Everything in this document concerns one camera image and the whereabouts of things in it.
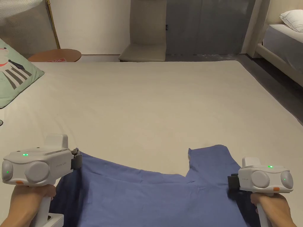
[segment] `chair seat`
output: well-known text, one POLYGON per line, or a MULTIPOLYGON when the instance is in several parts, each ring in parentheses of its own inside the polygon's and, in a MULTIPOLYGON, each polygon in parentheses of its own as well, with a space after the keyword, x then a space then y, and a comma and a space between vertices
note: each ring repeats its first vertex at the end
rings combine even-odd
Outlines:
POLYGON ((165 61, 165 54, 165 44, 130 44, 120 55, 119 60, 132 62, 165 61))

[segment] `wall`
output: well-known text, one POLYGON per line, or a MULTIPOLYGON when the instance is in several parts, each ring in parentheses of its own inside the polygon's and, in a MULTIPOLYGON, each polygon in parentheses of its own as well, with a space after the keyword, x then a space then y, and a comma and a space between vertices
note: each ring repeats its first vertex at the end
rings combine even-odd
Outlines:
POLYGON ((130 0, 50 0, 61 48, 121 54, 130 42, 130 0))

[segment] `cartoon print on pillow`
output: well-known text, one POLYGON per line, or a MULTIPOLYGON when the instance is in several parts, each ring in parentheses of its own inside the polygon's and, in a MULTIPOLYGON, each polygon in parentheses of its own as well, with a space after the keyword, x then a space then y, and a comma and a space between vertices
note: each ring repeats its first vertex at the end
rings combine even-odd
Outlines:
POLYGON ((13 89, 16 89, 32 74, 26 71, 22 65, 9 60, 7 57, 8 53, 9 51, 6 47, 0 48, 0 72, 4 73, 13 89))

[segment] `table surface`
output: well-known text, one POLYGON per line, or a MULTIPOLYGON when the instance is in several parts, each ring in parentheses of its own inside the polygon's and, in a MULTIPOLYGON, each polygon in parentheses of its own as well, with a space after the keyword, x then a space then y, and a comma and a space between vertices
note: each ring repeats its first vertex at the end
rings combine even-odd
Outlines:
MULTIPOLYGON (((0 109, 1 160, 63 133, 88 155, 185 176, 188 148, 222 144, 238 164, 247 156, 290 168, 295 189, 284 196, 303 223, 303 127, 239 62, 34 65, 45 75, 0 109)), ((12 190, 0 183, 0 223, 12 190)))
POLYGON ((31 62, 48 62, 61 60, 61 62, 75 62, 81 58, 81 52, 72 49, 55 49, 44 51, 31 56, 28 60, 31 62))

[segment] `gray door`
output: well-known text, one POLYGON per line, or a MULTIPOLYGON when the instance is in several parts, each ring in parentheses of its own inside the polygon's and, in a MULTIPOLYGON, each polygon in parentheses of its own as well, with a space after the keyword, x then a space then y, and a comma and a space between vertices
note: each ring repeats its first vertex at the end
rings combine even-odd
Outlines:
POLYGON ((255 0, 167 0, 167 54, 241 52, 255 0))
POLYGON ((167 0, 166 54, 193 54, 202 0, 167 0))
POLYGON ((255 0, 203 0, 195 54, 241 52, 255 0))

